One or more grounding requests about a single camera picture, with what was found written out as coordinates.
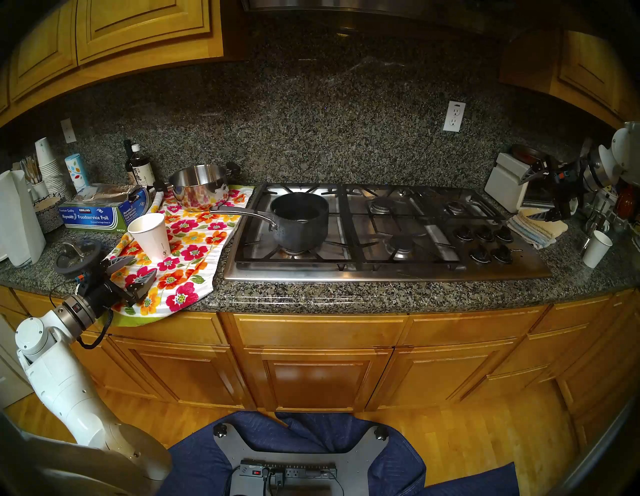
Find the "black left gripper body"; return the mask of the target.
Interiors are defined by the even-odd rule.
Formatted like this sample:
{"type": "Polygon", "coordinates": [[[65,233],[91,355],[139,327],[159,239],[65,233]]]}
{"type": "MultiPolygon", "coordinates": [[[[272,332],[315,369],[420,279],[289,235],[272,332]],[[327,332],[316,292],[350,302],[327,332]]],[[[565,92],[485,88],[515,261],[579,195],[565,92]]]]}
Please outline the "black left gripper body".
{"type": "Polygon", "coordinates": [[[75,277],[76,295],[82,298],[92,311],[107,311],[117,303],[135,304],[134,295],[113,283],[105,273],[85,271],[75,277]]]}

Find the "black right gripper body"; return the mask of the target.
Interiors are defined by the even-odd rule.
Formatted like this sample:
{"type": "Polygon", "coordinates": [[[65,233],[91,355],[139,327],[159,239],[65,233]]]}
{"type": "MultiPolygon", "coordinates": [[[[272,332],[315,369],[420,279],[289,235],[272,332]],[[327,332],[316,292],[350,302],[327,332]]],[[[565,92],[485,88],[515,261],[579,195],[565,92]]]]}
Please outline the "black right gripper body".
{"type": "Polygon", "coordinates": [[[572,215],[570,202],[584,194],[582,159],[553,163],[547,175],[547,190],[553,199],[553,209],[547,215],[572,215]]]}

